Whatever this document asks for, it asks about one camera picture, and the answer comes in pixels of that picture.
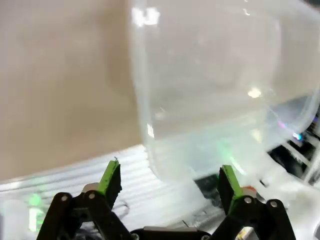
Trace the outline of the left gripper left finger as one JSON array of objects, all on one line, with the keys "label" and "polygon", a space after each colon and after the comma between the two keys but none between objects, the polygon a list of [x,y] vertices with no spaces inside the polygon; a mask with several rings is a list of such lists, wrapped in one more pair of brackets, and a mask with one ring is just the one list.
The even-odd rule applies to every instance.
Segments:
[{"label": "left gripper left finger", "polygon": [[38,240],[73,240],[82,223],[92,222],[105,240],[129,240],[130,232],[112,211],[121,187],[121,165],[111,160],[96,189],[73,197],[57,193],[48,208]]}]

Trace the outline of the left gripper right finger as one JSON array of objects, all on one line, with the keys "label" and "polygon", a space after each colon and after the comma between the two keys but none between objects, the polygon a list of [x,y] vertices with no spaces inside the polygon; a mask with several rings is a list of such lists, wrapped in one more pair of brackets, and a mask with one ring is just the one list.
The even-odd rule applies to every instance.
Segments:
[{"label": "left gripper right finger", "polygon": [[220,167],[217,190],[225,218],[212,233],[212,240],[235,240],[245,227],[253,228],[260,240],[296,239],[282,201],[263,203],[245,195],[231,165]]}]

